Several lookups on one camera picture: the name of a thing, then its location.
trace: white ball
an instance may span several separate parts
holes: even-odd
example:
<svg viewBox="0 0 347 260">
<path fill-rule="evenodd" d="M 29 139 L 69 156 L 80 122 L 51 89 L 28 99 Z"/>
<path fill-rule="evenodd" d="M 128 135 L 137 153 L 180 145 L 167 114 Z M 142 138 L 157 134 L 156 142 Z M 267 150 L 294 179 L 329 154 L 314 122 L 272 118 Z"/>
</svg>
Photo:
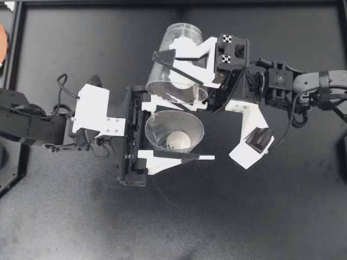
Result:
<svg viewBox="0 0 347 260">
<path fill-rule="evenodd" d="M 187 149 L 191 146 L 191 141 L 189 136 L 183 131 L 172 132 L 167 140 L 166 146 L 169 149 Z"/>
</svg>

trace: white bracket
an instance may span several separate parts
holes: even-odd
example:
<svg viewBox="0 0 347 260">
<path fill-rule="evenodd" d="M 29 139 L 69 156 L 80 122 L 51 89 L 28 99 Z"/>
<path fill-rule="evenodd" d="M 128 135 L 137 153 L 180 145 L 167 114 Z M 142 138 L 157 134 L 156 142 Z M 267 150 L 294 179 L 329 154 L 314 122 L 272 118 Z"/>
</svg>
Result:
<svg viewBox="0 0 347 260">
<path fill-rule="evenodd" d="M 10 9 L 12 12 L 15 10 L 15 2 L 14 1 L 6 1 L 4 4 Z"/>
<path fill-rule="evenodd" d="M 190 111 L 196 112 L 197 109 L 206 109 L 207 103 L 203 104 L 202 102 L 195 102 L 194 104 L 184 104 L 180 103 L 181 106 L 186 107 Z M 175 104 L 171 103 L 168 100 L 162 99 L 161 97 L 158 97 L 157 95 L 151 95 L 151 101 L 149 102 L 142 102 L 141 110 L 142 111 L 148 111 L 151 113 L 154 113 L 157 110 L 157 106 L 172 108 L 176 110 L 183 110 L 181 107 L 176 106 Z"/>
<path fill-rule="evenodd" d="M 78 92 L 75 117 L 72 118 L 72 132 L 85 128 L 99 131 L 102 135 L 113 137 L 124 136 L 125 118 L 107 117 L 108 97 L 110 91 L 90 84 L 85 84 Z"/>
<path fill-rule="evenodd" d="M 165 169 L 182 164 L 182 159 L 155 157 L 153 150 L 139 150 L 138 158 L 146 159 L 148 175 L 154 175 Z M 197 160 L 214 160 L 214 155 L 200 155 Z"/>
<path fill-rule="evenodd" d="M 154 113 L 157 110 L 157 106 L 183 110 L 180 107 L 177 107 L 175 104 L 171 103 L 170 101 L 162 99 L 157 95 L 151 95 L 151 101 L 149 102 L 142 102 L 141 110 Z"/>
<path fill-rule="evenodd" d="M 200 59 L 208 53 L 206 68 L 193 65 L 190 61 L 174 60 L 173 67 L 203 82 L 205 87 L 219 88 L 219 83 L 213 83 L 215 78 L 215 48 L 218 38 L 210 37 L 199 46 L 189 46 L 176 49 L 176 59 Z"/>
<path fill-rule="evenodd" d="M 246 143 L 248 135 L 256 127 L 268 127 L 258 104 L 239 100 L 230 100 L 226 105 L 226 111 L 243 114 L 240 143 L 229 153 L 229 156 L 243 168 L 248 169 L 268 152 L 270 145 L 275 139 L 273 136 L 271 137 L 269 144 L 262 153 L 258 153 Z"/>
</svg>

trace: cup rim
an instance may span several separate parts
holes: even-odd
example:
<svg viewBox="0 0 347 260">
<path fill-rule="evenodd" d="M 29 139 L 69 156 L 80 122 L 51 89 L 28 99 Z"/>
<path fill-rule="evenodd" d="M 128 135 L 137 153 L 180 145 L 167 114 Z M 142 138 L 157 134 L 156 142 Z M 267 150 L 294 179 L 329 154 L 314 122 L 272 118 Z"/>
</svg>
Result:
<svg viewBox="0 0 347 260">
<path fill-rule="evenodd" d="M 189 112 L 186 112 L 186 111 L 180 111 L 180 110 L 162 110 L 162 111 L 158 111 L 158 112 L 152 113 L 151 116 L 147 119 L 146 124 L 145 124 L 145 135 L 146 135 L 147 140 L 151 143 L 151 145 L 153 145 L 153 146 L 156 147 L 156 148 L 159 148 L 160 150 L 165 149 L 164 147 L 161 147 L 161 146 L 158 146 L 158 145 L 154 144 L 154 143 L 147 137 L 147 124 L 148 124 L 149 120 L 150 120 L 151 118 L 153 118 L 154 115 L 160 114 L 160 113 L 164 113 L 164 112 L 175 112 L 175 113 L 177 113 L 177 114 L 178 114 L 178 113 L 186 113 L 186 114 L 191 115 L 192 118 L 195 118 L 195 119 L 199 122 L 199 124 L 201 125 L 201 127 L 202 127 L 202 133 L 201 133 L 201 135 L 200 135 L 200 137 L 199 137 L 199 141 L 197 142 L 197 144 L 196 144 L 195 146 L 197 146 L 198 144 L 200 144 L 201 140 L 203 139 L 203 137 L 204 137 L 204 135 L 205 135 L 205 128 L 204 128 L 204 125 L 203 125 L 202 121 L 200 120 L 200 118 L 198 118 L 196 115 L 193 115 L 192 113 L 189 113 Z M 179 152 L 180 152 L 179 150 L 187 150 L 187 149 L 191 149 L 191 150 L 192 150 L 195 146 L 190 146 L 189 148 L 185 148 L 185 149 L 177 149 L 177 151 L 173 151 L 173 152 L 179 153 Z"/>
<path fill-rule="evenodd" d="M 160 84 L 162 84 L 162 83 L 168 83 L 168 84 L 171 84 L 171 81 L 153 80 L 153 81 L 147 82 L 145 88 L 146 88 L 147 92 L 150 93 L 151 95 L 156 95 L 157 97 L 161 98 L 162 100 L 169 101 L 170 103 L 173 103 L 173 104 L 187 104 L 187 105 L 192 105 L 192 104 L 195 104 L 195 103 L 200 103 L 200 102 L 202 102 L 202 101 L 204 101 L 204 100 L 206 100 L 206 99 L 208 98 L 208 92 L 207 92 L 204 88 L 202 88 L 201 86 L 196 86 L 196 88 L 198 88 L 199 91 L 201 91 L 201 92 L 204 93 L 204 94 L 203 94 L 203 95 L 205 96 L 204 99 L 194 100 L 193 102 L 179 102 L 179 101 L 175 102 L 175 101 L 170 101 L 170 100 L 168 100 L 168 99 L 162 98 L 161 96 L 158 96 L 155 92 L 151 91 L 150 85 L 151 85 L 151 84 L 154 84 L 154 83 L 160 83 Z"/>
</svg>

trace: white 3d-printed part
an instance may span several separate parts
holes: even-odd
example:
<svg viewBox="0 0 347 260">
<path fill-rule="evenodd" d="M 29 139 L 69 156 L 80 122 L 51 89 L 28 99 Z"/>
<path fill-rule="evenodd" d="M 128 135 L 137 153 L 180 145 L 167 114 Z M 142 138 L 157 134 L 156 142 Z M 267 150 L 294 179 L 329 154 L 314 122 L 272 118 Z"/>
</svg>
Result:
<svg viewBox="0 0 347 260">
<path fill-rule="evenodd" d="M 85 84 L 78 92 L 75 117 L 72 118 L 72 132 L 85 128 L 99 131 L 102 135 L 113 137 L 124 136 L 125 118 L 107 117 L 108 97 L 110 91 L 90 84 Z"/>
</svg>

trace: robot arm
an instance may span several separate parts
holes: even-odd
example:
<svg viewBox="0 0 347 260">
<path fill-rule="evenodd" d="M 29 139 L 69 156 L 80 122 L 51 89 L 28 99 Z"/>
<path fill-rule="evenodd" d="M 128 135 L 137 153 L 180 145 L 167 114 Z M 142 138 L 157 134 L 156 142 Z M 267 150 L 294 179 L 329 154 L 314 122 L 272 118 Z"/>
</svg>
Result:
<svg viewBox="0 0 347 260">
<path fill-rule="evenodd" d="M 233 35 L 211 37 L 198 46 L 187 46 L 184 39 L 178 39 L 171 49 L 155 51 L 153 61 L 179 77 L 208 88 L 203 101 L 180 102 L 175 92 L 165 93 L 170 98 L 167 100 L 150 93 L 145 86 L 130 86 L 122 104 L 115 106 L 108 102 L 110 91 L 101 88 L 100 79 L 94 76 L 75 97 L 74 112 L 60 104 L 59 99 L 54 112 L 46 115 L 22 93 L 2 89 L 0 136 L 26 145 L 44 145 L 53 152 L 89 150 L 92 141 L 108 143 L 121 173 L 121 183 L 144 186 L 147 175 L 195 160 L 214 159 L 212 155 L 155 151 L 144 128 L 149 116 L 160 107 L 188 112 L 242 113 L 240 142 L 229 155 L 245 169 L 283 140 L 275 143 L 259 109 L 262 99 L 266 105 L 287 112 L 288 130 L 290 126 L 303 127 L 312 106 L 333 110 L 347 121 L 347 71 L 307 73 L 276 61 L 251 62 L 250 42 Z M 194 61 L 205 57 L 204 68 L 194 65 Z M 251 66 L 256 73 L 250 72 Z M 177 78 L 174 73 L 168 78 Z M 59 93 L 66 91 L 64 83 L 59 83 Z M 68 113 L 60 113 L 59 108 L 68 109 Z M 303 119 L 298 120 L 295 114 Z M 63 144 L 65 135 L 73 142 Z"/>
</svg>

